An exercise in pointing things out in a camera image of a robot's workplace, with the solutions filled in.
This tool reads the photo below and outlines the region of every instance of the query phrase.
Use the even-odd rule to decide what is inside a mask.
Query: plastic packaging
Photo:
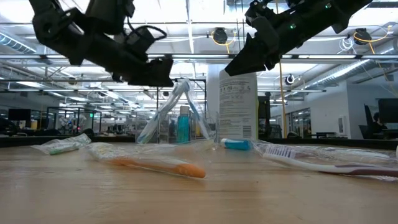
[[[177,142],[183,143],[189,141],[189,106],[180,107],[180,116],[177,121]]]
[[[129,149],[97,142],[83,150],[100,162],[204,178],[206,165],[201,152],[212,147],[214,142],[209,140],[181,145],[135,145]]]
[[[285,146],[253,142],[254,149],[265,159],[302,169],[343,175],[398,177],[398,160],[388,154],[342,148]]]
[[[232,140],[232,139],[222,139],[221,146],[227,149],[236,149],[236,150],[250,150],[251,149],[251,141],[248,140]]]
[[[31,146],[48,155],[57,155],[63,152],[77,150],[83,146],[88,145],[91,139],[86,134],[81,134],[76,137],[67,138],[64,140],[54,139],[42,145]]]
[[[156,112],[153,118],[145,126],[144,130],[142,130],[140,133],[139,137],[137,138],[137,142],[139,144],[145,144],[151,139],[155,133],[155,130],[157,129],[159,121],[163,121],[165,119],[167,113],[175,107],[183,94],[187,96],[188,104],[193,111],[195,119],[198,121],[203,137],[205,137],[205,139],[213,138],[213,136],[210,136],[210,127],[202,116],[204,113],[202,112],[201,107],[195,102],[194,94],[192,91],[190,91],[191,89],[192,86],[190,85],[190,80],[187,78],[183,79],[181,82],[178,82],[174,86],[174,89],[165,105],[163,105],[161,109]]]

